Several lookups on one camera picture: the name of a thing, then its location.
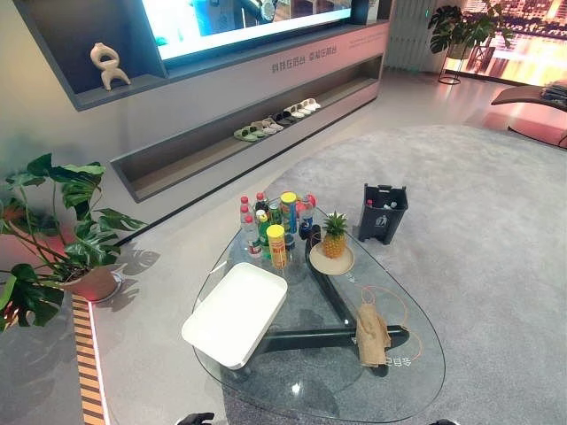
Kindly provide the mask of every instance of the small trash bin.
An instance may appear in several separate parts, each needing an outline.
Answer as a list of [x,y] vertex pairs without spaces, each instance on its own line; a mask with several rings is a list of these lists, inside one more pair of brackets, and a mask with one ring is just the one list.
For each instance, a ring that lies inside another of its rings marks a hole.
[[406,186],[392,189],[392,186],[372,187],[364,183],[361,224],[358,229],[359,241],[364,242],[370,237],[375,237],[384,245],[389,244],[407,209]]

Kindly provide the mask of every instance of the sandal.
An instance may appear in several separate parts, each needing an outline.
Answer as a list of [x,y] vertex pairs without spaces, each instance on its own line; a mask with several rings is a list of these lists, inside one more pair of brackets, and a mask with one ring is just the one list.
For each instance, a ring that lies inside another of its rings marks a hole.
[[233,135],[236,139],[242,140],[243,142],[256,142],[258,140],[258,137],[250,134],[250,132],[244,128],[235,131]]
[[298,112],[298,107],[295,104],[285,108],[284,111],[289,112],[291,114],[291,116],[294,117],[294,118],[304,118],[305,117],[304,113]]
[[248,131],[251,135],[255,135],[259,139],[266,137],[266,133],[264,133],[263,131],[261,131],[259,128],[255,127],[255,126],[246,126],[246,127],[243,128],[243,130]]
[[270,126],[265,126],[264,123],[262,121],[254,121],[252,124],[250,124],[251,126],[254,126],[256,128],[261,128],[261,131],[263,133],[265,133],[266,135],[274,135],[275,133],[277,133],[277,131],[275,131],[273,128],[271,128]]
[[289,111],[282,111],[282,116],[285,120],[288,120],[291,124],[294,124],[299,121],[299,118],[295,118]]
[[262,121],[262,124],[273,128],[275,131],[282,131],[284,129],[283,126],[280,126],[277,122],[272,119],[272,117],[267,117]]
[[283,126],[283,127],[288,127],[292,124],[291,121],[284,118],[284,115],[281,112],[275,113],[270,118],[273,121],[275,121],[278,125]]
[[303,102],[301,102],[301,105],[310,111],[316,111],[321,107],[312,97],[305,99]]
[[298,108],[298,112],[304,114],[305,116],[311,115],[314,111],[304,108],[302,104],[295,105]]

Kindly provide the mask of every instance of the pineapple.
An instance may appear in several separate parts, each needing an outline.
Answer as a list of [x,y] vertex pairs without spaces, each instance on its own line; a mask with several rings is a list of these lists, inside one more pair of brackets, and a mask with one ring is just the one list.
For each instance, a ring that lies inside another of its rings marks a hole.
[[346,248],[346,216],[337,212],[329,214],[324,229],[327,233],[322,241],[322,250],[326,257],[337,259]]

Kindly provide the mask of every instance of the glass coffee table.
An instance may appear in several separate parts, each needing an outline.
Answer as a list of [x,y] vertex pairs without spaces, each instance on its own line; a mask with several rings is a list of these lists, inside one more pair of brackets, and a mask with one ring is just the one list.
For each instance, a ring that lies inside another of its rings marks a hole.
[[[314,224],[325,214],[315,209]],[[195,350],[205,370],[244,401],[276,413],[343,421],[390,422],[422,411],[439,394],[445,360],[435,330],[411,296],[349,236],[352,269],[341,275],[317,272],[306,242],[295,248],[284,270],[269,259],[253,259],[238,232],[210,272],[197,306],[237,263],[248,262],[288,283],[282,308],[244,367],[230,370]],[[387,365],[361,366],[355,344],[356,312],[375,303],[388,324],[392,347]]]

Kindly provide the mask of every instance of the abstract figurine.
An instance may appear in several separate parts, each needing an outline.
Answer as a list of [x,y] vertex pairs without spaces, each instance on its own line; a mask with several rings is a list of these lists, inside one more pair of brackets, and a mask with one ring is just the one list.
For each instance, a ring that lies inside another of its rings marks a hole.
[[[101,60],[104,56],[107,56],[110,59]],[[119,78],[127,84],[130,84],[130,79],[126,73],[118,67],[120,64],[120,57],[118,56],[118,53],[116,53],[116,50],[101,42],[96,42],[95,47],[93,47],[90,51],[90,59],[98,69],[102,70],[100,78],[103,80],[105,89],[110,91],[110,81],[115,78]]]

